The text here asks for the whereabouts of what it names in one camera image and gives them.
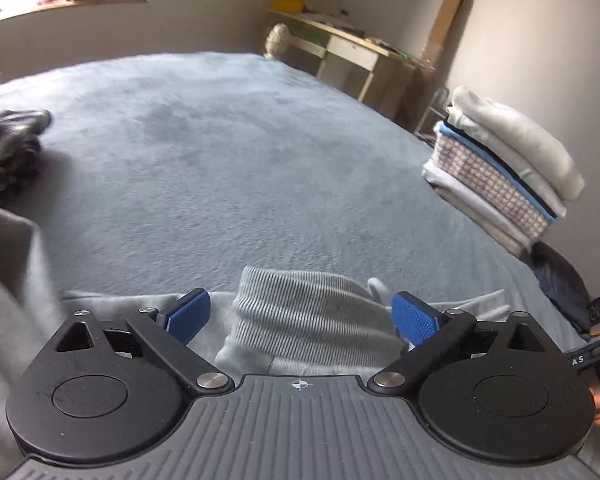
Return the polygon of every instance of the blue textured pad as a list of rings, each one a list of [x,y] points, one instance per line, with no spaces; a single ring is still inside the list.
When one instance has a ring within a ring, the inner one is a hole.
[[[391,317],[405,339],[418,346],[440,330],[442,314],[411,294],[396,295],[391,300]]]
[[[211,298],[207,291],[203,290],[193,298],[187,299],[185,296],[182,300],[183,304],[176,304],[176,309],[168,314],[164,330],[186,345],[209,321]]]

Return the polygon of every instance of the desk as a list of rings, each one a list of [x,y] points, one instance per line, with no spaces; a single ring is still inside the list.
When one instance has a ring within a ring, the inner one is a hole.
[[[415,58],[402,56],[303,14],[277,10],[270,13],[270,25],[284,23],[289,28],[289,43],[293,47],[320,59],[320,67],[315,73],[318,79],[341,89],[385,117],[394,118],[404,89],[420,66]],[[364,69],[362,80],[351,72],[352,65]]]

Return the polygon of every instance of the wall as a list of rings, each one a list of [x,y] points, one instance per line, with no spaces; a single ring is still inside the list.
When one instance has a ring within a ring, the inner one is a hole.
[[[320,6],[323,0],[308,0]],[[0,20],[6,79],[152,52],[259,51],[272,0],[150,0],[51,9]]]
[[[442,0],[339,0],[373,34],[419,54]],[[448,75],[554,134],[587,188],[548,242],[600,293],[600,0],[473,0]]]

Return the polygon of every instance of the desk drawer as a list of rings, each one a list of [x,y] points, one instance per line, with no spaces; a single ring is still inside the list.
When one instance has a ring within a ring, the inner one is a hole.
[[[368,48],[353,43],[352,41],[344,40],[337,36],[332,36],[327,45],[327,52],[331,52],[336,56],[343,57],[347,61],[355,63],[370,72],[376,66],[378,61],[378,53]]]

